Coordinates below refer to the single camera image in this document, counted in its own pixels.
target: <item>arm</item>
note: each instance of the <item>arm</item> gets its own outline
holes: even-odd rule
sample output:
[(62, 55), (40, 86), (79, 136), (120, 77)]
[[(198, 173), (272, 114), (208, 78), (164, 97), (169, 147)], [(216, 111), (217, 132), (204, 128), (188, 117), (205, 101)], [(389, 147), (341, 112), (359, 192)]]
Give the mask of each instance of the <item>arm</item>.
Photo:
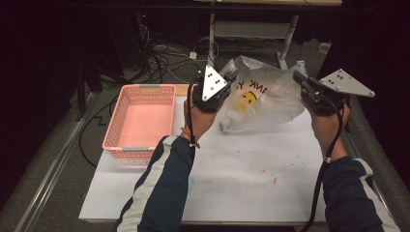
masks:
[[(304, 105), (310, 113), (322, 154), (326, 154), (337, 133), (337, 116), (320, 116), (305, 102)], [(350, 109), (344, 106), (343, 127), (349, 117)], [(323, 177), (325, 215), (330, 231), (399, 231), (371, 189), (372, 175), (365, 161), (348, 156), (338, 138)]]
[(323, 180), (330, 231), (399, 231), (372, 190), (372, 177), (362, 159), (344, 157), (331, 162)]
[[(184, 114), (187, 119), (187, 101)], [(190, 110), (196, 141), (212, 126), (217, 113)], [(114, 231), (179, 231), (193, 164), (187, 121), (180, 136), (164, 137), (137, 181), (132, 198), (121, 211)]]

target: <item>sleeve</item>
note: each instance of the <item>sleeve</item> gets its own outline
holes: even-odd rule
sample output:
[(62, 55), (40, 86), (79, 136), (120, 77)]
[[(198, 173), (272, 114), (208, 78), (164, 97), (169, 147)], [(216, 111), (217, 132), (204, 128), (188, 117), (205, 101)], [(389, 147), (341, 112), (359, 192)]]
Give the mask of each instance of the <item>sleeve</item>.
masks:
[(331, 162), (323, 179), (330, 231), (399, 231), (372, 190), (372, 176), (362, 159), (345, 157)]
[(178, 231), (193, 157), (184, 137), (164, 137), (137, 181), (113, 231)]

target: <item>clear plastic bag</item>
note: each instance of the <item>clear plastic bag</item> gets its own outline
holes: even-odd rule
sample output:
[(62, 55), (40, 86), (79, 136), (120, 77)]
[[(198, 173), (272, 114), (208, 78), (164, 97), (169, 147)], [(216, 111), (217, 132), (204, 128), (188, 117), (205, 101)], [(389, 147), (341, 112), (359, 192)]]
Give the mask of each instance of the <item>clear plastic bag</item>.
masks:
[(229, 61), (220, 74), (238, 70), (238, 76), (217, 119), (221, 130), (269, 131), (293, 121), (305, 110), (301, 87), (293, 80), (296, 69), (307, 74), (304, 62), (283, 71), (244, 56)]

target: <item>pink plastic basket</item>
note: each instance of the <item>pink plastic basket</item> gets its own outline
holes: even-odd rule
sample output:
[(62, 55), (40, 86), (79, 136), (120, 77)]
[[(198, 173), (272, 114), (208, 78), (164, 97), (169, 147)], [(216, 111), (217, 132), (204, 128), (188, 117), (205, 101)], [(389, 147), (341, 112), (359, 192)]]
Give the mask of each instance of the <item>pink plastic basket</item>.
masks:
[(148, 160), (172, 132), (175, 89), (169, 84), (123, 86), (102, 147), (117, 159)]

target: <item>yellow smiley face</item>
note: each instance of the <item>yellow smiley face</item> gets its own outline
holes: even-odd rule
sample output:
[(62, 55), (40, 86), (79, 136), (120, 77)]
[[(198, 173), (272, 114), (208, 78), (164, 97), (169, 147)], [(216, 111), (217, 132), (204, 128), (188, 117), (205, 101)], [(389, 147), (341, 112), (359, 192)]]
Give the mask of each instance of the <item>yellow smiley face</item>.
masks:
[(247, 109), (248, 105), (253, 104), (256, 101), (257, 101), (257, 98), (254, 95), (254, 93), (252, 91), (248, 91), (244, 93), (243, 95), (239, 96), (234, 106), (236, 110), (243, 112)]

